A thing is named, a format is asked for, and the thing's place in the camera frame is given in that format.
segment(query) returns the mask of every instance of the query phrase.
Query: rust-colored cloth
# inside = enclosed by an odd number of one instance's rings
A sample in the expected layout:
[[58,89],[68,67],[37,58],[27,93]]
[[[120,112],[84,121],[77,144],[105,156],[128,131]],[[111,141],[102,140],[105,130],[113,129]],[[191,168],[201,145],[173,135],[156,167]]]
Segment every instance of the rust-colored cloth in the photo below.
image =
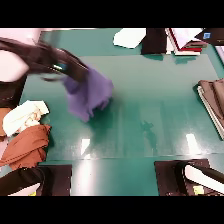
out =
[[7,146],[0,166],[9,164],[12,170],[34,167],[46,158],[43,148],[48,146],[51,126],[36,125],[18,134]]
[[224,127],[224,79],[213,82],[201,80],[198,84],[204,90],[203,96],[208,101],[221,125]]
[[3,118],[11,111],[10,108],[0,108],[0,142],[5,139],[6,133],[3,130]]

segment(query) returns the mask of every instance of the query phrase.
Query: yellow label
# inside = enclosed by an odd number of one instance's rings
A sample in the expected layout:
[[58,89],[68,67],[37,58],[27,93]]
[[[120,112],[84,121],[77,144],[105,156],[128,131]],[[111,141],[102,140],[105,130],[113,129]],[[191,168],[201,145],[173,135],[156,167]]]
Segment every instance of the yellow label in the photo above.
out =
[[203,186],[193,186],[195,195],[204,194]]
[[37,195],[36,191],[33,192],[32,194],[29,194],[29,196],[36,196],[36,195]]

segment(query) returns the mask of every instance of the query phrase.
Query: purple cloth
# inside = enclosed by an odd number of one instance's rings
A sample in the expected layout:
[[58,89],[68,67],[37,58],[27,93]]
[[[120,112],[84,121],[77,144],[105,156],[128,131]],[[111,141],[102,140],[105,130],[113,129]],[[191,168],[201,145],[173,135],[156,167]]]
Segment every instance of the purple cloth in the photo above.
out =
[[109,103],[114,88],[111,80],[89,68],[87,80],[78,83],[69,76],[62,79],[67,90],[69,112],[87,122],[93,109],[103,110]]

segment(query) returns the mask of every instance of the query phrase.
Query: green table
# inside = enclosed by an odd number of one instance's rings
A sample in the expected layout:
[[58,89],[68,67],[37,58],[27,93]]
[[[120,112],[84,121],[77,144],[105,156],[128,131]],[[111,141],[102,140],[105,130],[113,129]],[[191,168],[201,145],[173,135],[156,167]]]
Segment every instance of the green table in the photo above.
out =
[[[114,83],[112,102],[90,122],[67,112],[60,83],[28,78],[21,103],[44,100],[50,109],[42,120],[52,125],[44,163],[73,164],[72,195],[158,195],[158,160],[208,158],[224,172],[224,142],[194,88],[200,79],[224,77],[213,47],[199,57],[141,56],[141,46],[113,46],[119,30],[56,31],[57,47]],[[83,139],[90,141],[86,149]]]

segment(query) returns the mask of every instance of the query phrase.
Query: table surface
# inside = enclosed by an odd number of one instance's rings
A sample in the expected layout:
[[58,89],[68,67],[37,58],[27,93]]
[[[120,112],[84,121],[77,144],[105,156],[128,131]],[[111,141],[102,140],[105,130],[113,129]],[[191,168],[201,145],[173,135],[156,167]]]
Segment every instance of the table surface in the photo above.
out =
[[[52,125],[43,164],[73,164],[71,195],[158,195],[154,161],[160,160],[208,158],[224,172],[224,142],[195,89],[201,79],[224,77],[214,48],[198,57],[142,56],[141,46],[113,45],[119,30],[53,31],[57,47],[96,68],[115,88],[109,106],[84,123],[68,113],[61,83],[27,79],[21,103],[44,100],[50,110],[42,119]],[[49,33],[43,38],[49,41]]]

